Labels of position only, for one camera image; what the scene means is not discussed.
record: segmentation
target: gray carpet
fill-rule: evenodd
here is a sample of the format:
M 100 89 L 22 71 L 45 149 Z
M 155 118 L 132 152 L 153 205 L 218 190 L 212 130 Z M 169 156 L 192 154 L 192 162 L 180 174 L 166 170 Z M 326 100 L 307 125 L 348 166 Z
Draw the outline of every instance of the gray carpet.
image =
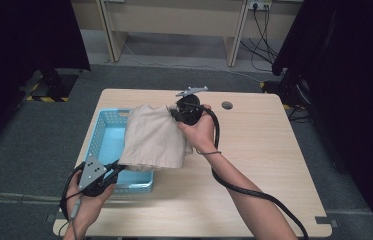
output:
M 247 74 L 261 81 L 279 80 L 270 74 Z M 79 73 L 68 102 L 22 102 L 0 134 L 0 193 L 60 196 L 102 90 L 180 91 L 188 86 L 261 92 L 257 81 L 221 71 L 93 65 L 91 72 Z M 352 179 L 333 168 L 311 122 L 291 124 L 328 216 L 339 224 L 327 239 L 373 239 L 373 215 Z M 0 239 L 58 239 L 52 223 L 45 221 L 57 210 L 55 202 L 0 199 Z

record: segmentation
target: metal bracket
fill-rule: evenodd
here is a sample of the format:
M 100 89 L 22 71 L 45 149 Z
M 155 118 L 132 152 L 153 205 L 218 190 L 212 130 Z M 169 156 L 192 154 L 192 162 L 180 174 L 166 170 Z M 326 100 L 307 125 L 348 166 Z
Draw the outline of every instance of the metal bracket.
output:
M 107 172 L 102 163 L 93 156 L 90 156 L 86 159 L 86 163 L 84 165 L 83 173 L 81 175 L 80 183 L 79 183 L 79 190 L 85 189 L 91 183 L 93 183 L 96 179 L 100 178 Z
M 187 90 L 184 90 L 183 92 L 179 92 L 176 94 L 176 97 L 185 97 L 188 95 L 192 95 L 194 93 L 208 91 L 208 88 L 205 86 L 203 88 L 191 88 L 189 87 Z

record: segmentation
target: hand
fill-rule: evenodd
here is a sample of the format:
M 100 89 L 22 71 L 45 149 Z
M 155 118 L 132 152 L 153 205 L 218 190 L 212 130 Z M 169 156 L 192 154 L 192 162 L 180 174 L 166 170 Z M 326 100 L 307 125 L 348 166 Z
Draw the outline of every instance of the hand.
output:
M 79 192 L 79 179 L 81 171 L 78 171 L 74 174 L 71 179 L 70 185 L 67 190 L 67 197 L 76 194 Z M 74 239 L 73 238 L 73 229 L 72 224 L 75 223 L 75 233 L 77 238 L 81 238 L 86 234 L 86 230 L 98 219 L 98 216 L 101 212 L 101 209 L 105 201 L 111 196 L 114 191 L 115 185 L 112 184 L 108 186 L 105 191 L 96 197 L 82 196 L 81 194 L 71 197 L 67 200 L 67 211 L 68 217 L 71 216 L 75 202 L 77 199 L 81 198 L 80 208 L 77 212 L 77 216 L 74 218 L 74 221 L 70 222 L 70 225 L 67 228 L 64 239 Z
M 211 109 L 210 105 L 203 105 L 205 108 Z M 214 122 L 208 113 L 202 113 L 198 123 L 189 126 L 182 122 L 177 123 L 177 127 L 185 134 L 186 139 L 199 152 L 214 152 Z

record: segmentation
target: small round object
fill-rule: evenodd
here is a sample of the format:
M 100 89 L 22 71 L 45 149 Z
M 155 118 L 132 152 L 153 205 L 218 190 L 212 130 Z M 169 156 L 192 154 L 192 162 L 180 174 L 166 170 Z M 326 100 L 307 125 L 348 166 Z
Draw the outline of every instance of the small round object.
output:
M 231 102 L 228 102 L 228 101 L 224 101 L 221 103 L 221 106 L 226 109 L 226 110 L 230 110 L 233 108 L 233 104 Z

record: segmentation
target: bracelet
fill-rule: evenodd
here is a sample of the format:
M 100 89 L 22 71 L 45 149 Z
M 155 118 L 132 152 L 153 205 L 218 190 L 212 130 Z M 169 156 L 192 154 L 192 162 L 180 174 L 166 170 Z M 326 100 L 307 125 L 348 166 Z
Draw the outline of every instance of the bracelet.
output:
M 209 153 L 201 153 L 201 152 L 199 152 L 198 150 L 196 150 L 196 152 L 197 152 L 198 154 L 200 154 L 200 155 L 203 155 L 203 156 L 205 156 L 205 155 L 211 155 L 211 154 L 216 154 L 216 153 L 221 153 L 220 151 L 209 152 Z

